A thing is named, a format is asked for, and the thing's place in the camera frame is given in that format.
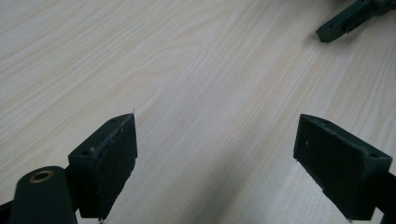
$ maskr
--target black plastic part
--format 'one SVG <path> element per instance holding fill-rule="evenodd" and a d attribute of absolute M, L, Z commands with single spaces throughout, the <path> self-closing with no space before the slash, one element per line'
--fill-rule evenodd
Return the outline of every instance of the black plastic part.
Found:
<path fill-rule="evenodd" d="M 346 28 L 346 25 L 354 21 L 359 15 L 368 13 L 372 6 L 373 3 L 370 0 L 359 0 L 352 4 L 350 7 L 317 29 L 317 35 L 320 41 L 331 42 L 345 33 L 352 31 L 359 25 L 355 23 L 354 26 L 349 28 Z"/>
<path fill-rule="evenodd" d="M 64 169 L 57 166 L 43 167 L 21 178 L 8 223 L 77 223 Z"/>
<path fill-rule="evenodd" d="M 293 157 L 347 219 L 371 219 L 390 156 L 326 119 L 301 115 Z"/>
<path fill-rule="evenodd" d="M 82 217 L 107 217 L 136 157 L 134 114 L 109 120 L 70 153 L 66 171 Z"/>
<path fill-rule="evenodd" d="M 0 224 L 6 224 L 11 214 L 12 201 L 0 205 Z"/>
<path fill-rule="evenodd" d="M 376 206 L 385 215 L 382 224 L 396 223 L 396 176 L 387 173 L 378 181 L 378 197 Z"/>
<path fill-rule="evenodd" d="M 321 42 L 332 42 L 340 36 L 353 31 L 373 16 L 384 15 L 396 9 L 390 0 L 358 0 L 340 14 L 317 29 Z"/>

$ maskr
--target light wooden surface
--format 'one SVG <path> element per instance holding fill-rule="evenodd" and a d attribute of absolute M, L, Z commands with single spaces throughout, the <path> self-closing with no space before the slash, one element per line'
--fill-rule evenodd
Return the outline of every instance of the light wooden surface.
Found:
<path fill-rule="evenodd" d="M 134 109 L 105 223 L 348 223 L 292 150 L 306 113 L 396 157 L 396 14 L 315 36 L 351 3 L 1 1 L 0 203 Z"/>

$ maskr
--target wood grain surface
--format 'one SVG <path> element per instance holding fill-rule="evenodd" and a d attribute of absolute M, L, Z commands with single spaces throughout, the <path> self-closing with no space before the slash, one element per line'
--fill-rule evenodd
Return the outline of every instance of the wood grain surface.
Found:
<path fill-rule="evenodd" d="M 315 35 L 353 2 L 0 1 L 0 203 L 134 109 L 105 223 L 348 223 L 292 151 L 305 113 L 396 157 L 396 13 Z"/>

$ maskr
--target table surface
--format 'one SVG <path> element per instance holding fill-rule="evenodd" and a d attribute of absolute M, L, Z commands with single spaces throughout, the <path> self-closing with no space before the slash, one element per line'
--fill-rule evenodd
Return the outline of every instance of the table surface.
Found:
<path fill-rule="evenodd" d="M 396 156 L 396 14 L 315 35 L 353 2 L 1 1 L 0 203 L 134 110 L 105 223 L 348 223 L 292 151 L 304 113 Z"/>

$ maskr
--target clamp jaw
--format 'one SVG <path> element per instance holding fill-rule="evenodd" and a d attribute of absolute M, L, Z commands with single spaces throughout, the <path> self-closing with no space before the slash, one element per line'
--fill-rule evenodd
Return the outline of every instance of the clamp jaw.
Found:
<path fill-rule="evenodd" d="M 317 29 L 321 42 L 332 42 L 348 34 L 373 16 L 396 9 L 396 0 L 358 0 Z"/>
<path fill-rule="evenodd" d="M 326 119 L 301 115 L 293 157 L 347 219 L 370 220 L 377 207 L 382 224 L 396 223 L 389 155 Z"/>
<path fill-rule="evenodd" d="M 47 166 L 22 177 L 14 201 L 0 205 L 0 224 L 76 224 L 105 219 L 134 169 L 134 114 L 110 119 L 69 156 L 69 166 Z"/>

